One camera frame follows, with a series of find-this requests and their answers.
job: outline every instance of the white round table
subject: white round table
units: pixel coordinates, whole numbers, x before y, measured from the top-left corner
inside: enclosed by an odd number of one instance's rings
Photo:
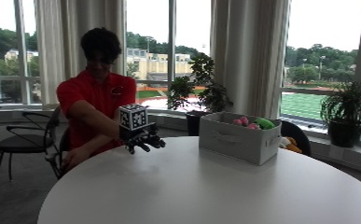
[[[261,166],[199,149],[112,149],[78,165],[45,199],[38,224],[361,224],[361,182],[280,149]]]

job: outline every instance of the black planter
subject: black planter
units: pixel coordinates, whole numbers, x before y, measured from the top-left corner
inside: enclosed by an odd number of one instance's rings
[[[199,136],[199,120],[200,117],[209,113],[203,111],[189,111],[184,113],[187,118],[187,131],[188,136]]]
[[[328,135],[333,145],[338,147],[353,147],[361,139],[361,127],[330,121]]]

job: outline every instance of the curtain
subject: curtain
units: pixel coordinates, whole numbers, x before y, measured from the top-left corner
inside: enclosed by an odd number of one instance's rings
[[[239,114],[277,118],[288,0],[212,1],[215,79]]]
[[[55,88],[65,80],[59,2],[59,0],[34,1],[42,109],[51,109],[58,105]]]
[[[34,0],[39,49],[42,108],[58,105],[58,84],[85,69],[81,36],[95,28],[112,31],[124,49],[123,0]],[[123,73],[123,54],[111,71]]]

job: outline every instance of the man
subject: man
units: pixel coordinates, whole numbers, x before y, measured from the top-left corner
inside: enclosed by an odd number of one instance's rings
[[[90,156],[120,145],[118,107],[135,102],[135,80],[108,71],[122,52],[115,34],[104,28],[94,28],[82,36],[81,47],[86,68],[57,88],[69,122],[70,149],[62,162],[65,172]]]

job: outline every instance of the white box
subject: white box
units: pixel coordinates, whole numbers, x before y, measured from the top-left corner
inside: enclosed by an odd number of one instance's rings
[[[205,115],[199,122],[199,147],[219,154],[261,165],[277,153],[280,142],[280,121],[269,130],[248,129],[232,124],[243,115],[219,112]],[[249,123],[256,117],[244,116]]]

